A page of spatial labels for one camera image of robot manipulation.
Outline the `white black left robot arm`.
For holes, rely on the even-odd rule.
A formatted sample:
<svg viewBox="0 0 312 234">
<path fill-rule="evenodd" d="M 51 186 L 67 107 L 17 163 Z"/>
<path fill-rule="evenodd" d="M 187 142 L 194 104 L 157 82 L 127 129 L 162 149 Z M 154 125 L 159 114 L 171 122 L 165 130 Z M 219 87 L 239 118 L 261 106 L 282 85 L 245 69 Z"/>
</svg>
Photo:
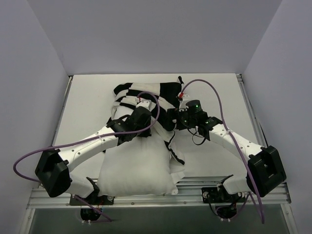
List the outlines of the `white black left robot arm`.
<svg viewBox="0 0 312 234">
<path fill-rule="evenodd" d="M 48 195 L 57 197 L 68 193 L 81 197 L 86 204 L 94 204 L 98 200 L 99 187 L 91 178 L 71 172 L 100 152 L 129 142 L 140 134 L 148 137 L 150 130 L 147 127 L 151 123 L 151 116 L 147 108 L 137 107 L 131 115 L 112 120 L 91 135 L 91 141 L 65 149 L 43 151 L 35 174 Z"/>
</svg>

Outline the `white pillow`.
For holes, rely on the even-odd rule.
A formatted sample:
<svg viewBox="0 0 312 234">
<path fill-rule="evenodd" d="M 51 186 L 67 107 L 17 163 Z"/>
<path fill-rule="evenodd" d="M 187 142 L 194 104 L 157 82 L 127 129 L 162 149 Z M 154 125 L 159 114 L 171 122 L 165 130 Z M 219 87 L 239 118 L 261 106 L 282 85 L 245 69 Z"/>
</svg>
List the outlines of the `white pillow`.
<svg viewBox="0 0 312 234">
<path fill-rule="evenodd" d="M 99 195 L 176 195 L 184 177 L 184 155 L 172 142 L 174 131 L 159 123 L 151 136 L 135 137 L 106 150 L 98 176 Z"/>
</svg>

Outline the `black white checkered pillowcase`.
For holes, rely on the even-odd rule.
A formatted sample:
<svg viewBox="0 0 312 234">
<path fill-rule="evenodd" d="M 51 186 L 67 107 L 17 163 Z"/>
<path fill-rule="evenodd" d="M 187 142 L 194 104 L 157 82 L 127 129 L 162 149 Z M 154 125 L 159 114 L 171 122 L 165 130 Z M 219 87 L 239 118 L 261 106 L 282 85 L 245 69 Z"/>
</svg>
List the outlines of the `black white checkered pillowcase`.
<svg viewBox="0 0 312 234">
<path fill-rule="evenodd" d="M 178 108 L 180 103 L 177 96 L 184 87 L 182 77 L 174 82 L 163 83 L 123 83 L 114 89 L 115 100 L 112 105 L 111 117 L 117 119 L 125 111 L 127 115 L 135 109 L 138 98 L 152 101 L 152 120 L 159 114 L 153 129 L 161 136 L 171 157 L 180 165 L 185 165 L 185 157 L 173 143 L 176 136 L 176 123 L 167 113 L 168 109 Z"/>
</svg>

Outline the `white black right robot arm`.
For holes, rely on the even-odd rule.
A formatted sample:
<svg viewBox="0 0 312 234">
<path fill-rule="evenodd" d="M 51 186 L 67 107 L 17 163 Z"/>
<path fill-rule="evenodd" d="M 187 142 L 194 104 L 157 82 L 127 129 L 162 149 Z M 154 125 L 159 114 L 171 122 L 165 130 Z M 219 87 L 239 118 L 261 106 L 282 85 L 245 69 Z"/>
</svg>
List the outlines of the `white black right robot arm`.
<svg viewBox="0 0 312 234">
<path fill-rule="evenodd" d="M 253 192 L 265 197 L 287 176 L 278 150 L 255 144 L 226 128 L 223 121 L 202 110 L 199 100 L 190 100 L 184 109 L 171 108 L 167 114 L 177 130 L 196 129 L 205 140 L 214 142 L 241 159 L 246 175 L 230 175 L 216 190 L 217 197 L 228 201 L 237 193 Z"/>
</svg>

